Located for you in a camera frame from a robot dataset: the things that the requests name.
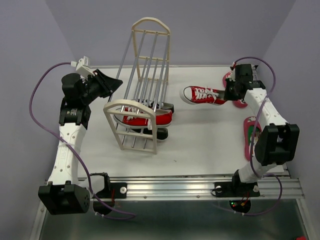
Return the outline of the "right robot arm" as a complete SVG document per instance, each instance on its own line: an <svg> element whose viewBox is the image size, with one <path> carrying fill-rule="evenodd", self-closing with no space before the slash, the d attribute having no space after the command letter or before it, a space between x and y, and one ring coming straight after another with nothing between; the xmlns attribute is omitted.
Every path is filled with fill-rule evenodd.
<svg viewBox="0 0 320 240"><path fill-rule="evenodd" d="M257 141L251 140L249 163L238 169L231 181L220 184L218 197L241 197L260 195L257 181L266 177L275 166L293 160L300 129L290 124L277 111L269 99L269 91L260 80L254 78L251 64L236 64L226 79L225 100L243 100L255 114L255 125L261 127Z"/></svg>

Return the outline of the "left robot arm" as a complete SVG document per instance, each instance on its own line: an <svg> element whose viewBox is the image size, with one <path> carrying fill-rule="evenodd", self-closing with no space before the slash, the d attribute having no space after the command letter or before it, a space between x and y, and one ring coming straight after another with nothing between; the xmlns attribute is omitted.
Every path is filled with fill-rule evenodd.
<svg viewBox="0 0 320 240"><path fill-rule="evenodd" d="M38 196L52 215L83 214L90 205L90 191L79 185L78 156L91 116L90 104L97 98L111 96L123 81L96 69L82 78L78 73L62 77L64 97L59 114L59 144L47 185Z"/></svg>

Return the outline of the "cream metal shoe shelf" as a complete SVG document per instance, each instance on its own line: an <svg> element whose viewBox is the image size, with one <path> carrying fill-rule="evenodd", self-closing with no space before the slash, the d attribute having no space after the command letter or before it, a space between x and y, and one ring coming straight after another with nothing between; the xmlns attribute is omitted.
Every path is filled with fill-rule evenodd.
<svg viewBox="0 0 320 240"><path fill-rule="evenodd" d="M122 99L108 100L103 112L121 150L157 153L157 142L168 137L168 126L156 126L156 106L166 101L170 67L170 28L154 17L143 17L131 27L127 45L134 62ZM135 100L154 101L154 111ZM150 119L152 130L118 124L113 115Z"/></svg>

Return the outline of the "red sneaker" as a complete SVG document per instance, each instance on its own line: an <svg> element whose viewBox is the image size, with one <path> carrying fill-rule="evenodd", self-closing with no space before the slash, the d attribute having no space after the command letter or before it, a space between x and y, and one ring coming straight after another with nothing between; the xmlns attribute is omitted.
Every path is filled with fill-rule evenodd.
<svg viewBox="0 0 320 240"><path fill-rule="evenodd" d="M167 127L171 124L173 112L169 109L156 109L155 124L157 127ZM113 119L120 125L127 128L147 128L152 130L152 122L149 118L127 116L121 114L114 114Z"/></svg>
<svg viewBox="0 0 320 240"><path fill-rule="evenodd" d="M211 104L220 106L226 103L224 95L223 90L192 85L184 87L180 91L180 98L190 105Z"/></svg>

